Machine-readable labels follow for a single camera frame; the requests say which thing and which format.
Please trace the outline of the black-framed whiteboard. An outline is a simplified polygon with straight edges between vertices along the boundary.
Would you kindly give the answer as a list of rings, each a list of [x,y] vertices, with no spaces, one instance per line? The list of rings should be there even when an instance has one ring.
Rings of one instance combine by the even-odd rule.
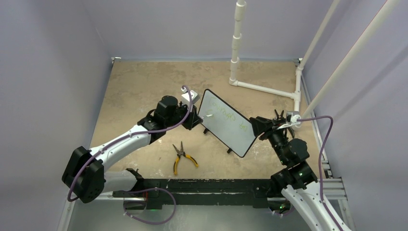
[[[224,145],[228,153],[243,158],[255,142],[250,120],[220,98],[210,89],[204,91],[198,115],[203,119],[202,125]]]

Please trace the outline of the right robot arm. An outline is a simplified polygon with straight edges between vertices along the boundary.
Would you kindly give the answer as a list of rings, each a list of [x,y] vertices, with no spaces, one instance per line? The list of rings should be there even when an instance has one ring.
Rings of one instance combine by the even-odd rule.
[[[271,176],[270,190],[283,195],[313,231],[348,231],[349,227],[335,212],[323,192],[323,173],[317,176],[307,163],[310,157],[307,143],[289,140],[286,129],[307,119],[300,115],[279,115],[276,119],[260,116],[249,119],[253,133],[260,140],[268,140],[285,169]]]

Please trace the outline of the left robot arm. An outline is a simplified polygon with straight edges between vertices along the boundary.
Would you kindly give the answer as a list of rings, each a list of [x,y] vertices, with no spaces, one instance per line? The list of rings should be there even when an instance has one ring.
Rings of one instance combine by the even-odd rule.
[[[191,130],[202,123],[195,103],[200,95],[194,91],[184,93],[181,101],[174,96],[164,96],[156,108],[119,137],[97,147],[80,146],[71,154],[62,175],[62,182],[69,188],[69,202],[81,200],[89,203],[101,193],[126,191],[137,197],[143,192],[142,176],[134,169],[110,172],[109,169],[132,152],[152,144],[170,129],[183,126]]]

